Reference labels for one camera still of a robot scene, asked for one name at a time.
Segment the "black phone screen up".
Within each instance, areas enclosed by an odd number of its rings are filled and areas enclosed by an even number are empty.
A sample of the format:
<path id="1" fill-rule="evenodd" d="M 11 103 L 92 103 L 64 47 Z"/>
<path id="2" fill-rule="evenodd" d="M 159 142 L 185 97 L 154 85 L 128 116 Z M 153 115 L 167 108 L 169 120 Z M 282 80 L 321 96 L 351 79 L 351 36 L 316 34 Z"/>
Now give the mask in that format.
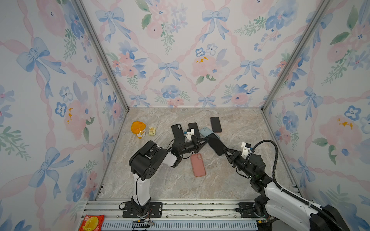
<path id="1" fill-rule="evenodd" d="M 227 148 L 223 142 L 213 133 L 206 136 L 209 146 L 215 151 L 218 156 L 225 154 L 224 149 Z"/>

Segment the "pink phone case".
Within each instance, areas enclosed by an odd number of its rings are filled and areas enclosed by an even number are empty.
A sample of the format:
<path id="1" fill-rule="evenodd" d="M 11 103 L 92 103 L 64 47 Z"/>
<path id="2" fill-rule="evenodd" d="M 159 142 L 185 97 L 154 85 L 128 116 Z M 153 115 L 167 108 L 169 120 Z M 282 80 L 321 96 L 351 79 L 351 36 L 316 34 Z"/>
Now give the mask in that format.
<path id="1" fill-rule="evenodd" d="M 198 177 L 204 177 L 206 175 L 206 170 L 204 167 L 203 158 L 200 153 L 193 154 L 190 158 L 193 173 L 196 178 Z"/>

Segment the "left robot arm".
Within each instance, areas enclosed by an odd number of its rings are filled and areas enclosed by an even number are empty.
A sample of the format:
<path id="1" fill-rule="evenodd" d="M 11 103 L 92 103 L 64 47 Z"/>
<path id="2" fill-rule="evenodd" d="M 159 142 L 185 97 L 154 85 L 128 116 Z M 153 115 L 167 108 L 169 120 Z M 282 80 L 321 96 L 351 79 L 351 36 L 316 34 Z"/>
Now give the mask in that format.
<path id="1" fill-rule="evenodd" d="M 153 141 L 148 141 L 130 159 L 129 166 L 135 180 L 134 195 L 131 206 L 139 217 L 149 214 L 150 207 L 150 179 L 159 167 L 164 164 L 177 167 L 184 159 L 185 154 L 198 153 L 207 143 L 208 138 L 193 137 L 190 141 L 174 140 L 170 148 L 165 149 Z"/>

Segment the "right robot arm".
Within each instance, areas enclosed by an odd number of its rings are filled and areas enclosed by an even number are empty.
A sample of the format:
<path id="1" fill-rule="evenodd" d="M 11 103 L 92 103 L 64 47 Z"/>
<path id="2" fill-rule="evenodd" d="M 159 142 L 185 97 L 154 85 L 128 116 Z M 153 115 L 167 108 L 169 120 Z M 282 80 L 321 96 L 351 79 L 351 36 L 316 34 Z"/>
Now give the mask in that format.
<path id="1" fill-rule="evenodd" d="M 321 206 L 279 187 L 265 173 L 266 165 L 260 155 L 224 148 L 232 167 L 250 179 L 250 185 L 260 195 L 254 200 L 258 216 L 270 215 L 298 231 L 348 231 L 349 227 L 333 206 Z"/>

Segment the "light blue phone case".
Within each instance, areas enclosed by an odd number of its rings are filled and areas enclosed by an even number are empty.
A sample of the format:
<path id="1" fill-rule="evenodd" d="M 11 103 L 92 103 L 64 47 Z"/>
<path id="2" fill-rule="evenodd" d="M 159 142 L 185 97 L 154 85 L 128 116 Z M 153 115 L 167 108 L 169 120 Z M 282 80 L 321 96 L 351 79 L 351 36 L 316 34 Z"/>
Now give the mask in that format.
<path id="1" fill-rule="evenodd" d="M 203 137 L 207 137 L 209 136 L 210 134 L 214 134 L 214 132 L 209 129 L 208 127 L 203 127 L 200 131 L 200 134 L 203 136 Z"/>

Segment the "black phone middle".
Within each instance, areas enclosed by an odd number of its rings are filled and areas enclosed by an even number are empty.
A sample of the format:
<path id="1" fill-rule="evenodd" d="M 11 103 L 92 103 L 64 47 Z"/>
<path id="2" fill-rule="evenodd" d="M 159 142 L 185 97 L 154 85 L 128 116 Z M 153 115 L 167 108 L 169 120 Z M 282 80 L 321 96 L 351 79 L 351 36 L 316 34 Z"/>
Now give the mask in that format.
<path id="1" fill-rule="evenodd" d="M 196 122 L 189 123 L 188 127 L 189 127 L 190 130 L 194 130 L 194 135 L 193 135 L 194 137 L 197 137 L 197 138 L 201 137 L 200 132 L 199 132 L 199 128 L 198 128 L 198 124 Z"/>

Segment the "black phone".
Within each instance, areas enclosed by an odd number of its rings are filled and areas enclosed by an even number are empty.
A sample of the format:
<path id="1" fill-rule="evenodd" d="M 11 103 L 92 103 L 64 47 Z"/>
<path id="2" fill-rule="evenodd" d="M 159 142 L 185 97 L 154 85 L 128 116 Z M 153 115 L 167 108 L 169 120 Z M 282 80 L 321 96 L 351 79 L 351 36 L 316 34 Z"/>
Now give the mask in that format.
<path id="1" fill-rule="evenodd" d="M 221 126 L 221 122 L 220 122 L 219 117 L 211 117 L 210 121 L 211 121 L 211 126 L 212 126 L 212 131 L 213 132 L 215 132 L 215 133 L 222 132 L 222 126 Z"/>
<path id="2" fill-rule="evenodd" d="M 198 128 L 198 124 L 196 122 L 189 123 L 188 127 L 189 127 L 190 130 L 194 130 L 194 135 L 193 135 L 194 137 L 197 137 L 197 138 L 201 137 L 200 132 L 199 132 L 199 128 Z"/>

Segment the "black phone far right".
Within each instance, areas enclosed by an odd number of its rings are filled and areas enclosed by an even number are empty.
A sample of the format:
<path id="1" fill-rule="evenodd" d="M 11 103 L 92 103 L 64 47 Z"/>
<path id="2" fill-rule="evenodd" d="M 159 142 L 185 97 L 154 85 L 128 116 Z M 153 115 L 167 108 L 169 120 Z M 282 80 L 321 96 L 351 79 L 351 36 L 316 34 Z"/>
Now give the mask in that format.
<path id="1" fill-rule="evenodd" d="M 211 126 L 212 126 L 212 131 L 213 132 L 215 132 L 215 133 L 222 132 L 222 126 L 221 126 L 221 122 L 220 122 L 219 117 L 211 117 L 210 121 L 211 121 Z"/>

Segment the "small yellow snack packet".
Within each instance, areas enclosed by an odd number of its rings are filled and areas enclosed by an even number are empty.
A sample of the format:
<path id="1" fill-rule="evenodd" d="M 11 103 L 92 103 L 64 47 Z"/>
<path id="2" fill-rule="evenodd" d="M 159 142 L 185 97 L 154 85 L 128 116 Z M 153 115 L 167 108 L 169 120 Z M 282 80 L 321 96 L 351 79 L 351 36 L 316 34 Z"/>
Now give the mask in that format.
<path id="1" fill-rule="evenodd" d="M 149 136 L 155 136 L 156 135 L 156 128 L 155 127 L 150 127 L 148 134 L 149 134 Z"/>

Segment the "orange lid yogurt cup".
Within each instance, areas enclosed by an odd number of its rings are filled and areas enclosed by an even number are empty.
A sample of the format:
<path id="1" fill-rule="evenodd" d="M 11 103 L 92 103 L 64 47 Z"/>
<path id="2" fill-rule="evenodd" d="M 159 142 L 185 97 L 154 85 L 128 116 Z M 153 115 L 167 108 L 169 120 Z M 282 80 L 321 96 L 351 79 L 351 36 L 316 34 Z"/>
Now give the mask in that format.
<path id="1" fill-rule="evenodd" d="M 141 121 L 135 121 L 131 125 L 131 132 L 136 135 L 137 138 L 142 139 L 145 137 L 146 124 Z"/>

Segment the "red chip bag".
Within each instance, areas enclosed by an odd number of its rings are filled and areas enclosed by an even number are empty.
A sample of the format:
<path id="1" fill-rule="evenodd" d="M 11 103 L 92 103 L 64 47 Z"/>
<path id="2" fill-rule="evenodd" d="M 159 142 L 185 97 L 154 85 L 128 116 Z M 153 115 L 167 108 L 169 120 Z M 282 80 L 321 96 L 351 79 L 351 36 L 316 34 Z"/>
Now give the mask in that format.
<path id="1" fill-rule="evenodd" d="M 79 231 L 101 231 L 104 220 L 104 215 L 86 215 L 80 225 Z"/>

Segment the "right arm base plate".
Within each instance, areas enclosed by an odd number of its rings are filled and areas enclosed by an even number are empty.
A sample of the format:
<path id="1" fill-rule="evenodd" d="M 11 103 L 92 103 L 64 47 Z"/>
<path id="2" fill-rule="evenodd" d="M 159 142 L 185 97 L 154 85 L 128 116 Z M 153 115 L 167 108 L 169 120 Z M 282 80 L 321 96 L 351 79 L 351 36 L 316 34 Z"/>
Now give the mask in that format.
<path id="1" fill-rule="evenodd" d="M 240 213 L 242 218 L 268 218 L 265 207 L 259 203 L 241 202 L 238 206 L 235 211 Z"/>

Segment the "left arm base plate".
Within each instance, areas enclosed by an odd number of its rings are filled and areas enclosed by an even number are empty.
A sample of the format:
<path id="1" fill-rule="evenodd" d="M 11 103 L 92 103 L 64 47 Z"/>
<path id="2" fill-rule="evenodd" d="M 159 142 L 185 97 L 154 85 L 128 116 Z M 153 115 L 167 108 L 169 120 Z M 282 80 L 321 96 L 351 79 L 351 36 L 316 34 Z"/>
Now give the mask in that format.
<path id="1" fill-rule="evenodd" d="M 163 212 L 163 203 L 148 201 L 144 206 L 138 205 L 135 201 L 124 203 L 123 218 L 161 218 Z"/>

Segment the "aluminium rail frame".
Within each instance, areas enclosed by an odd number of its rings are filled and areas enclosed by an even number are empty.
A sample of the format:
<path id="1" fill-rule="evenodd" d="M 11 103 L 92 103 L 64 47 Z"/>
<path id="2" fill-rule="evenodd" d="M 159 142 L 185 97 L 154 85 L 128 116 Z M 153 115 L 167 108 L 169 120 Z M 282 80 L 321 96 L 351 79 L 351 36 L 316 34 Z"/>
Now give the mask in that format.
<path id="1" fill-rule="evenodd" d="M 161 218 L 123 218 L 126 201 L 102 199 L 88 201 L 73 221 L 81 225 L 86 215 L 104 215 L 103 231 L 269 231 L 275 221 L 268 218 L 242 218 L 238 203 L 250 200 L 153 200 L 163 203 Z M 284 223 L 289 230 L 297 231 Z"/>

